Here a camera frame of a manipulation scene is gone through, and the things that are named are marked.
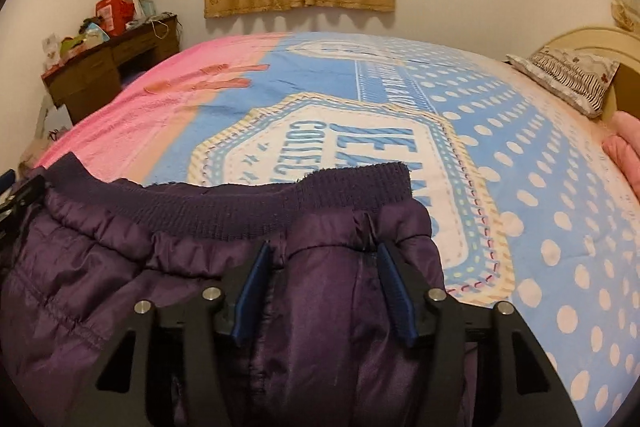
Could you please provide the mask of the purple quilted winter jacket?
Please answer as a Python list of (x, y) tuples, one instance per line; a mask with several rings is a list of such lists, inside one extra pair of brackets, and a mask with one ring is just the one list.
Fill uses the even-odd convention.
[(401, 164), (261, 186), (141, 186), (93, 178), (74, 155), (42, 170), (4, 256), (1, 362), (44, 425), (141, 300), (183, 303), (260, 243), (273, 251), (259, 335), (240, 371), (259, 415), (288, 426), (396, 426), (416, 378), (390, 332), (375, 254), (393, 243), (432, 286), (444, 273)]

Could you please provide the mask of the pale clothes pile on floor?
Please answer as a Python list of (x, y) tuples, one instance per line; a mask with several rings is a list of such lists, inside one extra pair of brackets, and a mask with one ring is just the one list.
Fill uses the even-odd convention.
[(21, 155), (20, 161), (18, 162), (17, 176), (20, 179), (26, 178), (32, 169), (36, 167), (43, 154), (67, 131), (68, 129), (66, 127), (59, 127), (53, 130), (43, 131), (39, 138), (33, 139)]

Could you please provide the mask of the brown wooden desk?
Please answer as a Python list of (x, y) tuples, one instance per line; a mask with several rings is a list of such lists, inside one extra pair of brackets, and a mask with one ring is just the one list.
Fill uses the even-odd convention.
[(79, 52), (42, 76), (55, 107), (67, 109), (78, 124), (110, 104), (133, 75), (155, 67), (180, 51), (179, 20), (163, 14), (122, 35)]

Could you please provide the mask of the white card with picture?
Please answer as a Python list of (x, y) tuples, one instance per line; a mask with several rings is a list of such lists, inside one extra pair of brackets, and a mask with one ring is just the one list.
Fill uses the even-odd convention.
[(43, 69), (46, 72), (60, 62), (60, 49), (61, 41), (57, 34), (48, 35), (42, 40), (42, 50), (44, 53)]

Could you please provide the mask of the blue pink patterned bed blanket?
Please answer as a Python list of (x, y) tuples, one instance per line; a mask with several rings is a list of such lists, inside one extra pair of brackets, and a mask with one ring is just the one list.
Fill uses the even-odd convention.
[(509, 65), (398, 38), (219, 38), (152, 68), (41, 157), (97, 178), (258, 185), (401, 161), (445, 284), (512, 301), (582, 423), (639, 376), (639, 203), (603, 129)]

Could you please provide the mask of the striped patterned pillow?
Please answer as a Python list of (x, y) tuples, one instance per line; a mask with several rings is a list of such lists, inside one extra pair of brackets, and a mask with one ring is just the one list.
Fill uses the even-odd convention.
[(582, 116), (602, 116), (620, 63), (598, 54), (544, 46), (529, 57), (513, 54), (506, 61)]

